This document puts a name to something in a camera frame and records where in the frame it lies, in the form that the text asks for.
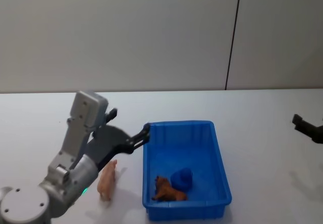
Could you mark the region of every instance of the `blue tray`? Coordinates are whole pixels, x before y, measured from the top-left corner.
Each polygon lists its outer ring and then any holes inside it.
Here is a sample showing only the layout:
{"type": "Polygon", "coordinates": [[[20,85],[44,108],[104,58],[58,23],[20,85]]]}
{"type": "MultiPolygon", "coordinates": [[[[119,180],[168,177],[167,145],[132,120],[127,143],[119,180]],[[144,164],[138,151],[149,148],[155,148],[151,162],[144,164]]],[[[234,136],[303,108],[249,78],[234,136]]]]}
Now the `blue tray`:
{"type": "Polygon", "coordinates": [[[219,218],[232,200],[214,124],[209,121],[152,123],[143,149],[142,204],[150,220],[219,218]],[[156,176],[167,177],[184,167],[193,172],[187,201],[158,202],[156,176]]]}

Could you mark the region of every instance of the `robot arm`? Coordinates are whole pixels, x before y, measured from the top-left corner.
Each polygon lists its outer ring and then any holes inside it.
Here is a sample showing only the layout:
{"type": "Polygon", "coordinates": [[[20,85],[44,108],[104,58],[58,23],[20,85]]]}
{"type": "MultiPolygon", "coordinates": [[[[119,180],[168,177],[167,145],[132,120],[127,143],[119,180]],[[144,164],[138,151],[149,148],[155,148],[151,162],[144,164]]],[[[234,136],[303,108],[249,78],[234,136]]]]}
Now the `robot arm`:
{"type": "Polygon", "coordinates": [[[323,144],[323,126],[316,127],[311,123],[303,120],[302,117],[295,114],[293,118],[293,124],[295,124],[295,129],[306,136],[310,137],[313,142],[323,144]]]}
{"type": "Polygon", "coordinates": [[[0,224],[48,224],[62,216],[118,153],[131,154],[149,141],[150,125],[134,137],[106,123],[107,100],[93,92],[77,92],[68,130],[44,180],[35,188],[0,189],[0,224]],[[88,143],[90,134],[93,139],[88,143]]]}

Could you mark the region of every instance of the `animal figurine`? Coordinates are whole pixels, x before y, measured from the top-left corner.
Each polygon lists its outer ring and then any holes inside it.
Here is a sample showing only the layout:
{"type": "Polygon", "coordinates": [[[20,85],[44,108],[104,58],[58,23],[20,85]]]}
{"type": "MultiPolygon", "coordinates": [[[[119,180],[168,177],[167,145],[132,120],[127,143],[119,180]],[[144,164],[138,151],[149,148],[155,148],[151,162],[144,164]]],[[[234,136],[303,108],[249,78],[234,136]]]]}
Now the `animal figurine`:
{"type": "Polygon", "coordinates": [[[111,200],[114,183],[116,181],[116,165],[117,160],[113,160],[102,170],[99,183],[97,184],[97,191],[100,193],[100,197],[103,201],[111,200]]]}
{"type": "Polygon", "coordinates": [[[152,197],[152,200],[172,201],[172,200],[187,200],[187,195],[184,192],[175,190],[171,187],[167,178],[157,176],[156,179],[157,194],[152,197]]]}

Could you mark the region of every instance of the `green light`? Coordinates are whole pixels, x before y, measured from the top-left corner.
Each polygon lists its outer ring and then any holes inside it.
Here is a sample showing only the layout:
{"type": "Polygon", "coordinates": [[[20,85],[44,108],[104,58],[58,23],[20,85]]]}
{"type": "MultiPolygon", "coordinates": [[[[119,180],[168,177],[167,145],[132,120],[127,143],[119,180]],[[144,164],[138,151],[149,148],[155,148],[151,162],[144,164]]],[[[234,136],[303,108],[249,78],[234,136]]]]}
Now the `green light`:
{"type": "Polygon", "coordinates": [[[82,193],[82,195],[84,195],[86,191],[87,191],[87,188],[83,190],[83,193],[82,193]]]}

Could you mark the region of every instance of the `pink pig figurine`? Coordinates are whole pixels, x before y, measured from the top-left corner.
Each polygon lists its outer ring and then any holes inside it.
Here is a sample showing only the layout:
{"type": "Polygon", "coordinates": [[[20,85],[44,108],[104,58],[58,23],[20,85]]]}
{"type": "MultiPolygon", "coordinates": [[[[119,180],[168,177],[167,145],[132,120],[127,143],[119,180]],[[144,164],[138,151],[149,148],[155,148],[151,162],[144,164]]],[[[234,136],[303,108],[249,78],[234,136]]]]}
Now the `pink pig figurine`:
{"type": "Polygon", "coordinates": [[[114,183],[116,181],[116,165],[117,160],[109,162],[103,169],[99,183],[97,184],[97,191],[100,193],[102,200],[111,200],[114,183]]]}

